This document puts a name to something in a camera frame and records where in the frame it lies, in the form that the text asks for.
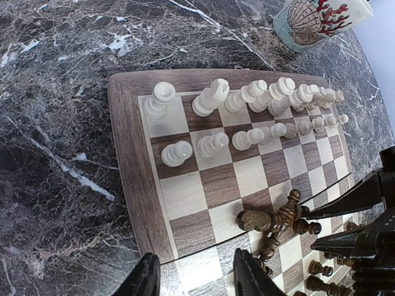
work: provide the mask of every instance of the cup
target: cup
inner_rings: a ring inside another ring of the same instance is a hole
[[[286,0],[273,27],[282,42],[302,53],[372,16],[367,0]]]

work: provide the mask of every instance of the dark marble surface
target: dark marble surface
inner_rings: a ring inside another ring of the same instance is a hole
[[[111,135],[113,73],[323,75],[346,95],[356,178],[380,166],[394,138],[356,37],[295,54],[272,30],[278,2],[0,0],[0,295],[109,295],[138,260]]]

